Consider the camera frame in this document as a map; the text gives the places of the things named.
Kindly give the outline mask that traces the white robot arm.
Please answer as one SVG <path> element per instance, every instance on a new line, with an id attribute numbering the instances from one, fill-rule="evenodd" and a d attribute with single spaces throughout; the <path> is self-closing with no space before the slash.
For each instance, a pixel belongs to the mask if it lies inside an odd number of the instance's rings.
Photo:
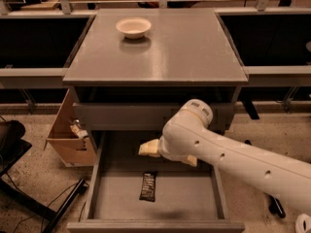
<path id="1" fill-rule="evenodd" d="M 202 160 L 311 215 L 310 164 L 214 133 L 208 129 L 212 119 L 206 103 L 191 99 L 139 153 L 191 166 Z"/>

